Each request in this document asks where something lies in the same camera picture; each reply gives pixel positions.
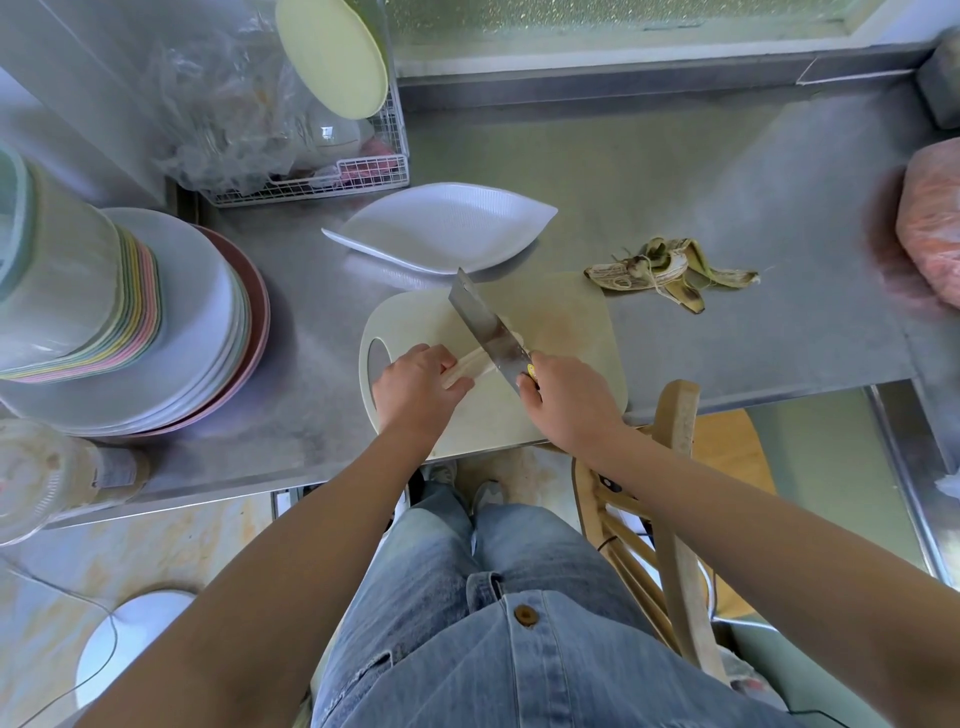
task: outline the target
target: metal countertop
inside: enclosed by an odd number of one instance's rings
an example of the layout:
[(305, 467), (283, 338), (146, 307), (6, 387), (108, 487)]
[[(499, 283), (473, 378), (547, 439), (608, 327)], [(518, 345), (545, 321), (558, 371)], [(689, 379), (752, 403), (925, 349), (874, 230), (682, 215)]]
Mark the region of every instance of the metal countertop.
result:
[[(413, 184), (504, 187), (560, 209), (479, 279), (581, 270), (656, 235), (695, 237), (714, 266), (761, 272), (746, 290), (708, 291), (699, 316), (654, 292), (608, 297), (634, 422), (678, 377), (701, 385), (709, 411), (924, 381), (918, 358), (934, 350), (925, 401), (960, 402), (960, 357), (945, 359), (960, 350), (960, 316), (916, 320), (876, 244), (903, 165), (938, 138), (908, 81), (438, 112), (407, 127)], [(321, 233), (372, 199), (206, 211), (270, 287), (263, 363), (215, 415), (149, 445), (156, 476), (140, 496), (83, 520), (321, 482), (363, 449), (368, 316), (395, 293), (449, 285)], [(960, 407), (940, 409), (938, 438), (960, 453)]]

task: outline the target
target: person's left hand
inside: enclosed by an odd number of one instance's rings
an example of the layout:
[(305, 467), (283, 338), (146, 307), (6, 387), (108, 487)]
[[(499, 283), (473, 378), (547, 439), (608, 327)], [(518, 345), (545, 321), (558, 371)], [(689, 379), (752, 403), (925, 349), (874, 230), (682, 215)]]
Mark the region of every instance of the person's left hand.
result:
[(441, 386), (441, 374), (456, 363), (445, 346), (417, 344), (387, 367), (373, 383), (380, 432), (402, 429), (433, 448), (457, 404), (473, 389), (473, 379), (465, 376), (449, 389)]

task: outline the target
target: red plate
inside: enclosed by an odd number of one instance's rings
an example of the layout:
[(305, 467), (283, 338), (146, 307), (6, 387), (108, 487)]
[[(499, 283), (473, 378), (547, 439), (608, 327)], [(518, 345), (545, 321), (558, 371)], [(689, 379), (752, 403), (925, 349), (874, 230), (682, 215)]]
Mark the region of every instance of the red plate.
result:
[(133, 435), (124, 435), (125, 440), (139, 437), (153, 437), (166, 432), (183, 429), (220, 409), (220, 407), (227, 403), (227, 400), (240, 391), (240, 387), (252, 376), (253, 370), (256, 369), (256, 365), (260, 363), (260, 358), (263, 356), (263, 350), (267, 347), (267, 337), (270, 335), (270, 298), (267, 295), (267, 284), (263, 282), (263, 277), (260, 275), (260, 272), (243, 251), (219, 232), (212, 231), (200, 225), (193, 227), (206, 235), (207, 239), (220, 251), (220, 255), (222, 255), (224, 260), (236, 271), (240, 282), (243, 283), (244, 288), (247, 289), (251, 313), (250, 342), (247, 344), (247, 350), (244, 352), (243, 358), (240, 360), (240, 365), (237, 367), (237, 371), (233, 377), (227, 381), (224, 388), (207, 404), (171, 425), (147, 430), (146, 432), (137, 432)]

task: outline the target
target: wire dish rack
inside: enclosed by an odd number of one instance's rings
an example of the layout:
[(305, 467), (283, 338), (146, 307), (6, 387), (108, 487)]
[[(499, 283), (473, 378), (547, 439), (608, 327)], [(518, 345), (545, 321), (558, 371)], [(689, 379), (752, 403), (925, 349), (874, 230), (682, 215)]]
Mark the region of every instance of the wire dish rack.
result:
[(378, 152), (375, 156), (341, 159), (335, 167), (327, 168), (316, 177), (276, 180), (249, 195), (242, 195), (235, 190), (200, 190), (200, 193), (216, 207), (240, 207), (341, 197), (407, 186), (410, 184), (410, 150), (407, 147), (407, 130), (403, 124), (396, 79), (391, 79), (387, 100), (370, 122), (373, 124), (372, 141), (379, 143), (368, 143), (366, 146), (375, 148)]

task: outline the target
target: knife blade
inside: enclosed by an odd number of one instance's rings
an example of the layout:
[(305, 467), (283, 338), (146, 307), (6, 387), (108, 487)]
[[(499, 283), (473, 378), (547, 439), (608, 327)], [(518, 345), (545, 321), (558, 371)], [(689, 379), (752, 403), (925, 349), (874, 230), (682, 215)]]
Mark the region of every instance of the knife blade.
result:
[(517, 375), (527, 375), (537, 381), (530, 354), (510, 333), (500, 317), (490, 310), (463, 268), (457, 270), (457, 277), (450, 288), (449, 301), (500, 374), (518, 394), (520, 388), (516, 384)]

